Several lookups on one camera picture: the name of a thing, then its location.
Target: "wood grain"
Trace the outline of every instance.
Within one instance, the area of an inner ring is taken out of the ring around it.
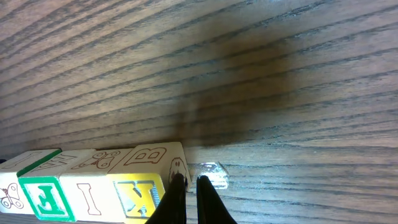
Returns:
[[[181,141],[238,223],[397,223],[397,1],[0,6],[1,157]]]

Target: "black object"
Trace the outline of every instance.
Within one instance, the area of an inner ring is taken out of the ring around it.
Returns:
[[[186,224],[187,180],[176,174],[159,206],[146,224]],[[207,176],[197,179],[198,224],[236,224]]]

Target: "letter block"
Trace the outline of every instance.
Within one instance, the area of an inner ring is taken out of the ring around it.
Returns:
[[[18,177],[60,153],[60,149],[28,151],[0,164],[0,211],[33,214]]]
[[[61,188],[59,177],[64,170],[93,151],[95,149],[63,151],[18,178],[39,220],[76,221]]]
[[[191,178],[181,143],[137,146],[107,174],[123,206],[125,223],[145,223],[174,175]]]
[[[106,174],[131,149],[92,152],[62,173],[62,189],[77,220],[123,222],[124,212],[116,190]]]

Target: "row of blocks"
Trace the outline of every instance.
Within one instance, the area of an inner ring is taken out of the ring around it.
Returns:
[[[179,142],[28,151],[0,164],[0,211],[40,220],[145,223],[177,173],[189,187]]]

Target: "green-bordered block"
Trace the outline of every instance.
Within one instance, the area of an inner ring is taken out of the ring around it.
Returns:
[[[63,171],[75,166],[95,151],[82,149],[63,151],[47,162],[20,176],[18,181],[39,220],[74,222],[68,199],[63,193],[59,177]]]
[[[33,214],[18,177],[61,153],[60,149],[24,152],[0,164],[0,211],[3,213]]]

